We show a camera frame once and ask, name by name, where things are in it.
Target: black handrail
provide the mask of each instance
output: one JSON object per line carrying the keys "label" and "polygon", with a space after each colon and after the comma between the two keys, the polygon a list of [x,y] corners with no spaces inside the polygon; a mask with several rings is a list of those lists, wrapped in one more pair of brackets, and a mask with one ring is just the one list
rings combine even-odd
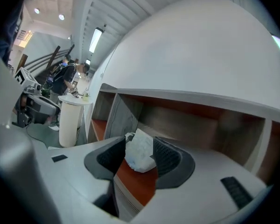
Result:
{"label": "black handrail", "polygon": [[[58,55],[64,56],[64,55],[66,55],[66,53],[67,53],[67,51],[64,51],[63,53],[59,53]],[[49,59],[50,59],[50,57],[48,57],[48,58],[46,58],[46,59],[44,59],[44,60],[41,60],[41,61],[39,61],[38,63],[35,63],[35,64],[31,65],[30,67],[28,67],[27,70],[31,70],[32,68],[34,68],[35,66],[37,66],[37,65],[39,65],[39,64],[41,64],[41,63],[43,63],[43,62],[49,61]]]}
{"label": "black handrail", "polygon": [[52,66],[49,66],[49,67],[47,67],[47,68],[43,69],[43,70],[42,70],[42,72],[43,72],[43,71],[45,71],[45,70],[48,70],[48,69],[50,69],[50,68],[51,68]]}
{"label": "black handrail", "polygon": [[[58,58],[64,56],[65,54],[66,54],[66,53],[58,54],[58,56],[56,56],[56,57],[54,58],[54,60],[56,60],[56,59],[58,59]],[[29,68],[27,68],[27,70],[30,71],[30,72],[33,72],[33,71],[37,70],[38,68],[40,68],[41,66],[47,64],[47,63],[49,62],[49,59],[47,58],[47,59],[45,59],[45,60],[43,60],[43,61],[40,61],[40,62],[38,62],[38,63],[36,63],[36,64],[30,66]]]}
{"label": "black handrail", "polygon": [[[61,52],[65,52],[65,51],[68,52],[69,50],[70,50],[70,49],[60,50],[60,51],[58,51],[57,54],[60,54]],[[51,55],[53,55],[53,53],[48,54],[48,55],[45,55],[45,56],[42,56],[42,57],[39,57],[39,58],[37,58],[37,59],[35,59],[35,60],[33,60],[33,61],[31,61],[31,62],[25,64],[24,67],[26,67],[26,66],[28,66],[28,65],[31,65],[32,63],[37,62],[37,61],[39,61],[40,59],[43,59],[43,58],[48,57],[48,56],[51,56]]]}

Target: white cylindrical pedestal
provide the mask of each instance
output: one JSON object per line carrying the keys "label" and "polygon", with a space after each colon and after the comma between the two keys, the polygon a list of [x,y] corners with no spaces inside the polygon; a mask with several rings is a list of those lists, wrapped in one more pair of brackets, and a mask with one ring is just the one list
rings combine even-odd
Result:
{"label": "white cylindrical pedestal", "polygon": [[72,147],[76,144],[77,127],[81,106],[62,104],[59,126],[59,142],[62,147]]}
{"label": "white cylindrical pedestal", "polygon": [[80,113],[79,113],[79,120],[78,120],[78,128],[80,128],[82,123],[83,112],[84,112],[84,106],[81,106]]}

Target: gray machine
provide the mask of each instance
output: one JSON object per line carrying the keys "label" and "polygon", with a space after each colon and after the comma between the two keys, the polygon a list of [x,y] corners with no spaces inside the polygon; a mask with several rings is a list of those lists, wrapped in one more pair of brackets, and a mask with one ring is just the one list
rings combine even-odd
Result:
{"label": "gray machine", "polygon": [[49,116],[57,115],[60,107],[42,96],[41,85],[29,71],[21,67],[15,79],[23,88],[23,93],[16,102],[17,125],[25,127],[30,123],[44,124]]}

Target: white wall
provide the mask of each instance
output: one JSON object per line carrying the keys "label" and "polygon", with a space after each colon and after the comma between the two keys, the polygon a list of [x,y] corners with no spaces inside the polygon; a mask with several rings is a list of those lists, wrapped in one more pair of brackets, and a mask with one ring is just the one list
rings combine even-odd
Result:
{"label": "white wall", "polygon": [[15,73],[16,69],[18,68],[20,59],[22,57],[23,50],[24,50],[23,47],[13,45],[12,51],[10,52],[10,55],[9,55],[10,61],[8,62],[8,64],[13,66],[14,73]]}
{"label": "white wall", "polygon": [[88,87],[89,81],[87,81],[86,78],[80,78],[78,80],[77,89],[80,94],[82,94]]}
{"label": "white wall", "polygon": [[23,20],[20,26],[20,31],[24,30],[24,31],[29,31],[31,30],[31,25],[33,24],[33,20],[26,8],[26,6],[23,6]]}
{"label": "white wall", "polygon": [[[33,33],[32,38],[23,50],[23,54],[26,54],[28,56],[26,63],[40,58],[41,56],[53,53],[57,46],[60,46],[60,51],[69,49],[70,40],[39,32]],[[45,67],[37,69],[36,71],[32,72],[32,75],[37,75],[44,68]]]}
{"label": "white wall", "polygon": [[37,20],[33,21],[33,23],[29,26],[29,30],[31,30],[33,33],[45,33],[63,39],[67,39],[71,34],[71,31],[68,29]]}
{"label": "white wall", "polygon": [[[257,19],[231,1],[183,0],[129,32],[101,83],[93,82],[96,88],[210,93],[280,109],[280,50]],[[96,98],[98,90],[92,92]]]}

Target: crumpled paper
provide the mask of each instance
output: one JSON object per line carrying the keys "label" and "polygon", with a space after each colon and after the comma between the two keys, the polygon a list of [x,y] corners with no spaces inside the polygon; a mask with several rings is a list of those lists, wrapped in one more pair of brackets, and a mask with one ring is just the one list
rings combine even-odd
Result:
{"label": "crumpled paper", "polygon": [[133,140],[126,143],[125,160],[131,169],[145,173],[156,167],[154,160],[150,157],[153,151],[153,137],[137,129]]}

